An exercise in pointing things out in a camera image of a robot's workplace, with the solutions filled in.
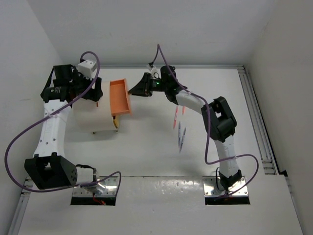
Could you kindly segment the coral drawer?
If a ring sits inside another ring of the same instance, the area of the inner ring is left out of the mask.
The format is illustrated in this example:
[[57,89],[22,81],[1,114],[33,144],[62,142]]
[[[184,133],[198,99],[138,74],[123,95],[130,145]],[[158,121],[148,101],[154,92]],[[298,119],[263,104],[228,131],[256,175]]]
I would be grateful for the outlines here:
[[127,79],[110,82],[110,107],[112,116],[132,114]]

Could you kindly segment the round drawer cabinet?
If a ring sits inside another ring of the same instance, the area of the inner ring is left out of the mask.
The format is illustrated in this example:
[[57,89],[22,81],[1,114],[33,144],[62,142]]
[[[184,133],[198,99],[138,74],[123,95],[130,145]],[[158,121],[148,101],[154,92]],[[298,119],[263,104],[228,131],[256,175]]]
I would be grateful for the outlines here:
[[79,99],[73,104],[74,118],[83,132],[116,131],[120,127],[120,116],[112,116],[110,104],[110,81],[102,82],[103,95],[95,102]]

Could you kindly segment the blue pen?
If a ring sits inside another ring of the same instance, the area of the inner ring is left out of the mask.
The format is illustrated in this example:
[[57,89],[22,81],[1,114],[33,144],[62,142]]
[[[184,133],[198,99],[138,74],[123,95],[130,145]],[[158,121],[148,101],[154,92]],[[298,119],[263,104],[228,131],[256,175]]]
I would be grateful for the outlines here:
[[181,146],[181,122],[179,121],[178,124],[178,147],[180,148]]

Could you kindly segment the grey pen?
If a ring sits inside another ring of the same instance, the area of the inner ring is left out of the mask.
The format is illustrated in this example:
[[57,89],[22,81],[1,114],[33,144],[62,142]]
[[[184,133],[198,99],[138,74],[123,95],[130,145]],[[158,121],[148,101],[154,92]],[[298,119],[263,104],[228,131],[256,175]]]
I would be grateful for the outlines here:
[[182,151],[182,146],[183,146],[183,143],[184,143],[185,135],[186,135],[186,127],[184,128],[184,131],[183,131],[183,134],[182,134],[182,137],[181,137],[179,152]]

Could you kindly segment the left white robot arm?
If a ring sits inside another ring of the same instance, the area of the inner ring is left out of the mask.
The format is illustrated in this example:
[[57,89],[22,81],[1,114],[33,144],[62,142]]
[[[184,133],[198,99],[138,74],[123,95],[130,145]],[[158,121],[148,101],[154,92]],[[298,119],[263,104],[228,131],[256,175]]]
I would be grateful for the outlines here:
[[97,184],[96,169],[73,164],[65,157],[64,141],[72,101],[83,98],[93,103],[103,95],[98,64],[84,60],[78,66],[53,66],[40,96],[44,102],[44,120],[39,143],[24,169],[40,191],[55,191],[74,186]]

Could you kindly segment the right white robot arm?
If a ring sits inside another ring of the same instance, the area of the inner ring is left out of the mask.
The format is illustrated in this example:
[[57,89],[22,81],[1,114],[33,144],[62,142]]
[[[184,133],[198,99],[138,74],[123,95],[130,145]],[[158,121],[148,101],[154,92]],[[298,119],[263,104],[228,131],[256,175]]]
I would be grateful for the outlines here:
[[207,140],[212,139],[217,149],[220,183],[228,190],[242,177],[234,149],[237,121],[224,97],[220,96],[208,103],[203,97],[188,91],[186,86],[179,83],[175,69],[173,66],[161,67],[158,78],[155,78],[153,70],[144,73],[142,79],[129,90],[129,94],[151,97],[153,92],[163,92],[170,102],[202,115],[208,134]]

